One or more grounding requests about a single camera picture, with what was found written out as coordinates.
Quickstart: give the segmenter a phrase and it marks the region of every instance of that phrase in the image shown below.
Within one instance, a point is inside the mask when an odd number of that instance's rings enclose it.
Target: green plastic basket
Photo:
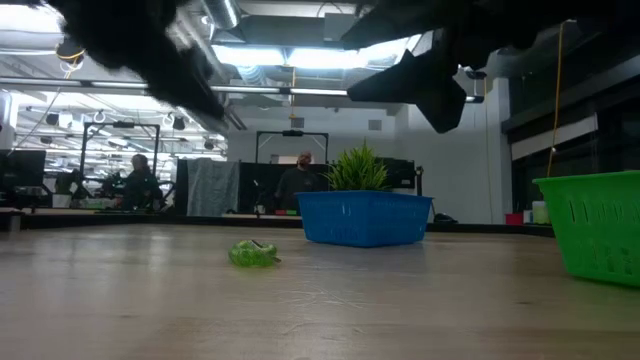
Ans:
[[[640,171],[534,183],[570,274],[640,286]]]

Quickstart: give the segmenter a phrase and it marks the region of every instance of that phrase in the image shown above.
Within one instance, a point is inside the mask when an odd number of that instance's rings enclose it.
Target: computer monitor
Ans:
[[[0,150],[0,189],[42,186],[46,151]]]

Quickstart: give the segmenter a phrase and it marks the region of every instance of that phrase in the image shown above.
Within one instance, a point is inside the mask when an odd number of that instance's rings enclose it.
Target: gray curtain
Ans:
[[[189,203],[187,216],[222,216],[238,208],[240,164],[211,159],[187,161]]]

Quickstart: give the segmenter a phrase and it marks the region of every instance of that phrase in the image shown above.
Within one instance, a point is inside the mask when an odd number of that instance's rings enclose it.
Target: person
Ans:
[[[122,208],[133,210],[162,200],[162,190],[158,185],[158,179],[149,169],[147,157],[136,154],[131,158],[131,165],[133,171],[125,179]]]
[[[276,191],[281,209],[299,211],[296,193],[318,190],[318,178],[309,171],[311,159],[309,151],[302,152],[298,156],[297,166],[282,174]]]

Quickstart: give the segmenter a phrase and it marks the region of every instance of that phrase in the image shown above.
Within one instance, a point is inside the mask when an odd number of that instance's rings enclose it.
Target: blue plastic basket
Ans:
[[[374,247],[424,238],[432,198],[378,191],[297,194],[307,239]]]

